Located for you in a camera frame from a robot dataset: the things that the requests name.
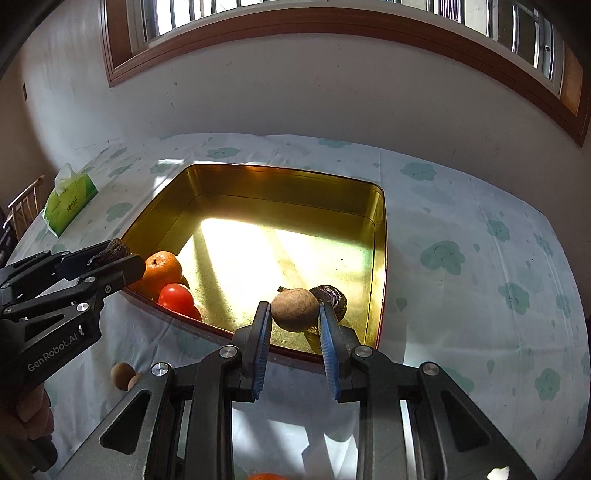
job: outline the white tablecloth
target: white tablecloth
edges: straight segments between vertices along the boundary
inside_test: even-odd
[[[11,261],[122,234],[198,162],[300,168],[381,185],[388,274],[379,350],[407,365],[442,365],[538,478],[554,478],[582,438],[589,402],[577,287],[544,215],[467,174],[379,148],[290,135],[194,134],[113,145],[83,170],[99,194],[61,238],[37,218]],[[46,383],[60,454],[52,474],[123,396],[109,379],[115,362],[145,371],[155,361],[192,363],[217,348],[122,294],[107,299],[101,328],[103,338]],[[357,414],[355,405],[330,399],[323,376],[270,364],[261,399],[233,411],[236,478],[271,471],[353,479]]]

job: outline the red tomato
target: red tomato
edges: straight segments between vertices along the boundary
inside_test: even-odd
[[[287,480],[285,477],[281,475],[276,475],[275,473],[255,473],[251,475],[246,480]]]
[[[189,315],[194,308],[191,291],[180,283],[166,285],[160,291],[158,304],[182,315]]]
[[[187,317],[191,317],[193,320],[197,320],[198,322],[202,322],[203,318],[201,317],[201,312],[197,310],[197,307],[193,305],[193,308],[189,313],[186,314]]]

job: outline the human hand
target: human hand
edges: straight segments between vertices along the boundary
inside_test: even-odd
[[[53,413],[43,384],[17,401],[17,416],[0,406],[0,430],[19,440],[36,440],[53,432]]]

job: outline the wooden chair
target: wooden chair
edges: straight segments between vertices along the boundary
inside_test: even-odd
[[[7,216],[4,214],[4,211],[0,208],[0,223],[4,225]],[[10,223],[6,224],[4,230],[0,231],[0,268],[4,267],[10,255],[12,254],[14,248],[17,245],[17,236],[14,234],[12,230],[12,225]]]
[[[45,175],[41,175],[31,183],[8,205],[8,217],[4,222],[3,230],[5,231],[8,224],[11,223],[17,240],[22,238],[27,228],[29,228],[33,220],[39,215],[39,187],[43,184],[43,178],[45,178]]]

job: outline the window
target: window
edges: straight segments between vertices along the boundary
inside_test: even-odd
[[[238,7],[247,7],[269,0],[132,0],[138,4],[144,17],[140,39],[149,42],[172,29]]]
[[[394,0],[461,23],[497,41],[551,80],[559,93],[563,71],[560,34],[531,0]]]
[[[233,8],[269,0],[131,0],[144,18],[139,45],[188,24]],[[384,0],[432,12],[463,24],[519,55],[551,80],[559,93],[562,39],[531,0]]]
[[[400,7],[388,3],[423,12],[405,8],[402,14]],[[221,43],[277,34],[344,34],[408,44],[479,70],[532,102],[579,145],[591,119],[589,72],[583,71],[532,0],[287,0],[281,4],[100,0],[100,4],[110,86],[168,59]],[[240,14],[231,13],[239,7]],[[431,13],[501,46],[483,37],[479,40],[478,33],[451,22],[430,22]]]

